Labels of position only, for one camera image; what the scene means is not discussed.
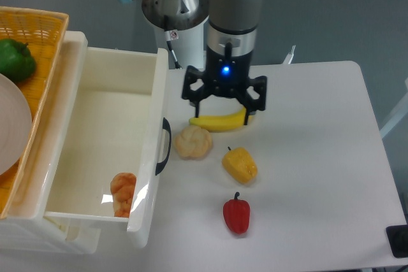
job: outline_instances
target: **cable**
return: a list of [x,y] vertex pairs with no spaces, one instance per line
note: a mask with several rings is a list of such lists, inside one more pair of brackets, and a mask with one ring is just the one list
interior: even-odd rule
[[167,15],[164,16],[163,27],[164,27],[164,37],[166,38],[167,48],[168,48],[168,51],[170,51],[171,56],[173,57],[174,65],[176,69],[182,69],[181,65],[179,64],[177,60],[176,53],[174,52],[174,49],[171,45],[171,40],[172,40],[171,30],[168,28],[168,16]]
[[289,65],[289,64],[292,63],[293,56],[295,55],[295,48],[296,48],[296,45],[293,45],[293,46],[292,46],[292,50],[291,50],[290,53],[288,53],[288,55],[285,57],[285,59],[284,59],[284,61],[283,61],[282,64]]

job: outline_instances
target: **red bell pepper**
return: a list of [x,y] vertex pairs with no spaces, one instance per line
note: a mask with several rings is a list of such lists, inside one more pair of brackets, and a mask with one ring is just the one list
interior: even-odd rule
[[243,234],[249,227],[250,208],[247,201],[239,200],[239,192],[235,197],[224,204],[224,220],[228,229],[236,234]]

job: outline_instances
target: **wicker basket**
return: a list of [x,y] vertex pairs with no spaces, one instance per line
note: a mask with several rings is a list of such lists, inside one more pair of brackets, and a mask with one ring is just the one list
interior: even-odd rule
[[28,43],[31,55],[37,63],[34,75],[17,84],[29,103],[33,125],[19,161],[0,175],[0,219],[6,218],[23,177],[68,19],[68,15],[63,13],[0,6],[0,39],[12,38]]

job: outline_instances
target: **banana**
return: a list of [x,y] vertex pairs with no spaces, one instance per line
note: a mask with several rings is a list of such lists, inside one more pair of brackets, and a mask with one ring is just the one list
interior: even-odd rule
[[[191,125],[198,125],[210,132],[221,132],[237,129],[244,124],[246,109],[242,108],[236,113],[222,116],[199,116],[189,119]],[[253,115],[248,117],[248,123],[251,122]]]

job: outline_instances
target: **drawer handle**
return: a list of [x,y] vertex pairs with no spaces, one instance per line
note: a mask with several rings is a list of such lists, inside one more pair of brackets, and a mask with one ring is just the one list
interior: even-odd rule
[[168,162],[168,157],[170,156],[170,148],[171,148],[171,129],[170,129],[170,123],[163,117],[163,129],[166,130],[169,134],[169,140],[168,140],[168,149],[167,149],[167,156],[163,160],[163,162],[158,162],[156,165],[156,175],[159,175],[160,172],[163,171],[164,167],[166,166]]

